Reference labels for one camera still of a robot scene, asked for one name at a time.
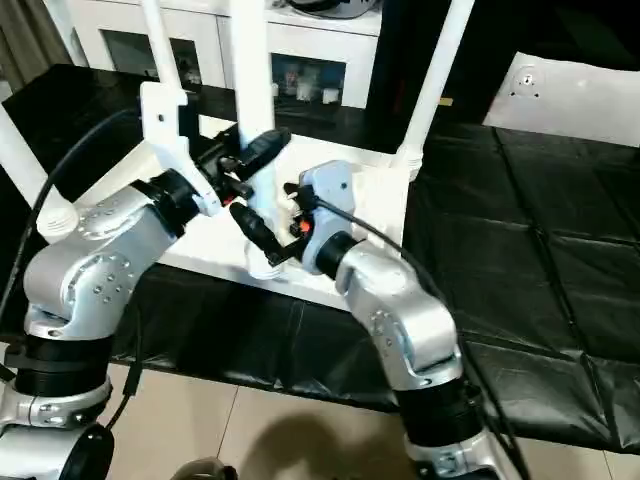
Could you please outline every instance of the white mounting bracket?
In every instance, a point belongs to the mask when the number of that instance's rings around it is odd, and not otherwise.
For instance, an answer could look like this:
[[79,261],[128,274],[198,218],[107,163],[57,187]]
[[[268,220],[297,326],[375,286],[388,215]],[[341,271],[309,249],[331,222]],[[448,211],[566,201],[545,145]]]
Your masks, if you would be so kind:
[[166,83],[145,82],[140,87],[142,129],[158,162],[178,172],[198,193],[200,212],[213,217],[222,208],[218,195],[196,168],[189,154],[189,139],[180,136],[179,108],[188,104],[187,92]]

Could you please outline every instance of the wire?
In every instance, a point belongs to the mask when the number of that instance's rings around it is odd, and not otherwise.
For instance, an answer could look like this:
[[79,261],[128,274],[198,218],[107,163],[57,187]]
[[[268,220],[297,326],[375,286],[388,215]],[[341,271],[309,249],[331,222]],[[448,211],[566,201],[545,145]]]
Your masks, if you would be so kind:
[[[16,252],[15,259],[13,261],[13,265],[11,266],[11,271],[9,273],[9,278],[4,288],[4,292],[2,294],[2,300],[0,301],[0,326],[2,325],[2,320],[7,310],[7,305],[9,304],[9,300],[11,299],[11,294],[13,293],[13,289],[16,285],[18,277],[22,273],[24,269],[24,255],[27,246],[27,242],[31,238],[33,234],[33,230],[36,228],[36,222],[38,220],[38,216],[42,211],[42,207],[51,192],[51,189],[58,182],[64,173],[66,172],[69,165],[71,165],[75,160],[77,160],[78,155],[84,150],[84,148],[106,127],[113,124],[121,117],[137,114],[135,110],[127,109],[116,112],[109,117],[105,118],[94,127],[92,127],[87,133],[85,133],[78,142],[76,142],[69,151],[64,155],[62,160],[58,162],[55,168],[51,171],[47,180],[42,185],[38,196],[36,197],[36,201],[33,204],[33,208],[31,213],[29,214],[29,218],[27,219],[27,225],[22,232],[22,236],[20,237],[20,243],[18,245],[18,250]],[[0,375],[3,380],[6,377],[10,376],[12,379],[15,375],[11,370],[9,370],[4,365],[0,364]]]
[[[333,204],[327,202],[326,200],[323,200],[322,198],[319,198],[317,196],[315,196],[313,200],[314,200],[314,203],[318,207],[322,207],[322,208],[324,208],[326,210],[329,210],[330,212],[335,213],[339,217],[342,217],[345,220],[348,220],[348,221],[350,221],[352,223],[355,223],[356,225],[364,228],[365,230],[368,230],[369,232],[373,233],[375,236],[379,237],[382,241],[387,243],[389,246],[391,246],[398,253],[400,253],[400,255],[402,255],[406,259],[406,261],[409,263],[409,265],[411,265],[413,267],[413,269],[416,271],[416,274],[417,274],[418,279],[420,280],[420,282],[423,285],[426,285],[432,291],[432,293],[436,297],[438,297],[438,299],[440,299],[440,301],[442,301],[443,303],[446,304],[444,295],[442,294],[440,289],[437,287],[437,285],[436,285],[435,281],[433,280],[433,277],[431,276],[431,274],[411,254],[411,252],[409,252],[404,247],[400,246],[393,239],[391,239],[388,235],[385,235],[380,230],[375,228],[373,225],[365,222],[364,220],[362,220],[362,219],[360,219],[358,217],[353,216],[349,212],[345,212],[344,210],[336,207],[335,205],[333,205]],[[489,383],[486,375],[482,371],[482,368],[478,364],[475,356],[471,352],[471,349],[469,348],[466,340],[463,337],[460,337],[460,343],[461,343],[462,348],[463,348],[463,353],[464,353],[463,357],[465,357],[467,359],[469,365],[471,366],[471,368],[473,369],[473,371],[475,372],[475,374],[476,374],[476,376],[478,378],[478,382],[480,383],[482,389],[487,394],[487,397],[489,398],[490,403],[493,405],[493,407],[494,407],[494,409],[496,411],[496,416],[498,418],[498,424],[502,428],[502,430],[504,431],[505,435],[507,436],[508,442],[505,441],[504,438],[502,438],[502,436],[500,435],[499,429],[497,428],[496,424],[487,415],[487,419],[488,419],[487,426],[488,426],[489,430],[491,430],[491,432],[494,434],[494,436],[496,436],[496,440],[498,441],[500,446],[504,449],[505,453],[509,457],[509,460],[511,461],[511,463],[513,463],[513,466],[516,468],[516,470],[518,470],[518,473],[522,477],[522,480],[530,480],[531,479],[531,475],[529,474],[529,470],[528,470],[526,462],[524,460],[524,456],[522,455],[522,450],[520,449],[520,446],[518,445],[518,441],[516,440],[516,436],[515,436],[515,433],[513,431],[513,428],[511,427],[511,424],[509,423],[509,420],[507,419],[507,416],[506,416],[506,414],[504,412],[504,409],[502,408],[502,405],[500,404],[500,401],[498,400],[498,396],[496,395],[495,390],[493,389],[493,387]]]
[[125,408],[127,408],[127,405],[129,404],[129,400],[131,400],[130,395],[125,395],[124,397],[122,397],[122,400],[120,401],[120,405],[118,405],[118,409],[116,410],[116,413],[113,414],[113,417],[111,417],[111,420],[109,420],[109,423],[107,423],[107,427],[106,427],[107,430],[112,430],[113,427],[115,427],[116,423],[118,422],[118,420],[120,420],[120,417],[124,413]]
[[402,255],[407,260],[407,262],[409,262],[409,264],[415,269],[416,273],[418,274],[418,278],[425,284],[425,286],[429,290],[431,290],[431,292],[440,300],[444,299],[444,294],[436,285],[436,282],[431,277],[431,274],[427,272],[427,269],[406,248],[400,246],[391,237],[382,233],[376,227],[365,222],[364,220],[358,217],[355,217],[350,213],[345,212],[344,210],[339,209],[335,205],[327,202],[326,200],[323,200],[318,197],[316,197],[315,200],[316,200],[316,204],[319,207],[329,210],[330,212],[335,213],[339,217],[342,217],[345,220],[349,220],[350,222],[355,223],[356,225],[364,228],[365,230],[368,230],[369,232],[373,233],[376,237],[379,237],[383,242],[391,246],[394,250],[400,253],[400,255]]
[[138,391],[138,385],[140,384],[140,377],[142,376],[142,340],[143,340],[143,331],[142,331],[142,316],[140,315],[140,309],[136,308],[136,351],[135,357],[133,360],[133,364],[129,368],[129,373],[127,374],[127,379],[124,382],[124,387],[122,388],[122,400],[120,401],[120,405],[116,409],[116,412],[107,423],[107,430],[112,430],[115,427],[118,420],[124,413],[127,405],[129,404],[129,400],[135,397]]

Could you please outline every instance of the black plastic sheet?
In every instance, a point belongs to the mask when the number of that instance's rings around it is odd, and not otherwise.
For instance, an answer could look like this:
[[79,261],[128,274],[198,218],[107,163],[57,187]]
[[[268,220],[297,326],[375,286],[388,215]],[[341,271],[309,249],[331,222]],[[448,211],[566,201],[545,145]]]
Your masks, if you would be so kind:
[[[7,108],[51,168],[96,118],[135,104],[140,80],[58,67]],[[206,113],[233,118],[229,92],[201,93]],[[42,120],[32,126],[34,118]],[[332,124],[278,117],[287,122],[294,133],[376,142],[355,109],[340,109]],[[136,126],[112,132],[63,193],[78,195],[139,136]],[[425,145],[404,245],[433,272],[520,435],[640,452],[637,153],[443,123]],[[0,180],[5,204],[20,204]],[[16,225],[0,255],[6,271],[26,208],[0,213]],[[5,333],[22,319],[16,298]],[[115,359],[131,360],[137,318],[149,368],[395,410],[376,352],[346,312],[156,265],[121,323]]]

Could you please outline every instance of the silver robotic arm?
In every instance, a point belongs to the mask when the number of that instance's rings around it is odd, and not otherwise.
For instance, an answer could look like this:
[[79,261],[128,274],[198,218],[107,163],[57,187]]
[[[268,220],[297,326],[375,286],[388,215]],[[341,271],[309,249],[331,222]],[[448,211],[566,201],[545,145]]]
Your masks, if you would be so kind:
[[272,264],[295,257],[309,272],[335,280],[378,351],[416,476],[507,480],[483,425],[480,391],[465,378],[456,326],[445,305],[424,291],[398,254],[357,241],[346,217],[323,208],[326,200],[347,215],[353,212],[349,165],[335,161],[306,171],[285,191],[300,207],[291,228],[298,238],[286,247],[248,208],[233,204],[231,214]]
[[167,170],[83,212],[77,229],[25,272],[26,336],[5,354],[17,374],[0,403],[0,480],[106,478],[114,441],[96,420],[112,392],[113,337],[140,276],[196,215],[249,198],[244,182],[290,139],[274,130],[240,151],[236,128],[200,137],[196,98],[165,88],[143,84],[142,113]]

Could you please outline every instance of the white metal pole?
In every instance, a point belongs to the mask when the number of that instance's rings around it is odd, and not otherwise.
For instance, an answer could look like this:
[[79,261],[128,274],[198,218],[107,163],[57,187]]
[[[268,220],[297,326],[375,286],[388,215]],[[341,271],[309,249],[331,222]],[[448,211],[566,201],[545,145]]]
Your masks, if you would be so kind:
[[420,96],[413,109],[407,133],[393,161],[394,167],[406,167],[411,170],[411,180],[416,178],[420,167],[422,167],[424,143],[447,78],[449,78],[453,61],[458,53],[460,41],[467,27],[474,3],[475,0],[452,0],[429,64],[429,70],[422,84]]
[[142,0],[142,9],[147,22],[149,43],[151,44],[151,52],[156,62],[160,81],[172,87],[182,88],[178,67],[171,49],[171,41],[164,27],[158,0]]
[[[0,165],[18,188],[30,207],[40,193],[47,172],[22,138],[18,128],[0,103]],[[51,243],[71,233],[78,223],[78,214],[71,202],[54,187],[38,217],[38,232]]]
[[[260,134],[274,128],[271,93],[271,60],[267,48],[264,0],[231,2],[231,46],[240,142],[244,148]],[[254,175],[250,184],[255,194],[253,208],[274,231],[279,226],[274,162]],[[281,269],[269,266],[262,251],[247,245],[247,269],[258,279],[277,276]]]

